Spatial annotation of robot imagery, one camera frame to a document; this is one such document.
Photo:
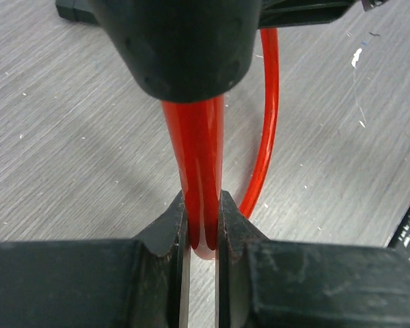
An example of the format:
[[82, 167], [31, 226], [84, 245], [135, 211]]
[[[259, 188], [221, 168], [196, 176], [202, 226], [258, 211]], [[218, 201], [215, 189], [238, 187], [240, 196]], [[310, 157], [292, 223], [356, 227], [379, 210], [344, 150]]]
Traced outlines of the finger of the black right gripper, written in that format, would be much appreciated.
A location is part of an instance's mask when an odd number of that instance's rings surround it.
[[55, 7], [62, 19], [74, 23], [98, 25], [98, 21], [86, 0], [56, 0]]
[[328, 24], [343, 17], [355, 1], [272, 0], [263, 1], [259, 28]]

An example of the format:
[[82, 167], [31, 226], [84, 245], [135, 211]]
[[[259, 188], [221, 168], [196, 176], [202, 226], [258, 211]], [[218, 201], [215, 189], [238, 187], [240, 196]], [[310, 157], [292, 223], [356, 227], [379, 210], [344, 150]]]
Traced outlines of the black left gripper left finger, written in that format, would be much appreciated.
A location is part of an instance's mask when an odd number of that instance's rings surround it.
[[186, 324], [181, 195], [133, 238], [0, 243], [0, 327]]

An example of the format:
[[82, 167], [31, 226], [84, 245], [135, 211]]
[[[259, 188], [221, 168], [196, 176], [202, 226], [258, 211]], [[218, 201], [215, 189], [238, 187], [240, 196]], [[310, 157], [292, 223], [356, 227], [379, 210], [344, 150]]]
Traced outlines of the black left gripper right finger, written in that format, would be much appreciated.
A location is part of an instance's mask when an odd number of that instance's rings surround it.
[[219, 327], [410, 327], [398, 247], [274, 241], [221, 194]]

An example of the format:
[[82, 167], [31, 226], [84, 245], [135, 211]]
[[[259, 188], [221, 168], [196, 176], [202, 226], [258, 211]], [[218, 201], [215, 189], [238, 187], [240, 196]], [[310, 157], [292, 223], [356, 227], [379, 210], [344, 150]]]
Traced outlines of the red cable lock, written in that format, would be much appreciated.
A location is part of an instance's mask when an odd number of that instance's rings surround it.
[[189, 240], [199, 257], [211, 259], [221, 203], [225, 94], [246, 75], [260, 36], [266, 98], [260, 148], [240, 207], [249, 217], [271, 162], [277, 126], [277, 30], [261, 25], [261, 1], [91, 1], [90, 7], [139, 87], [161, 101]]

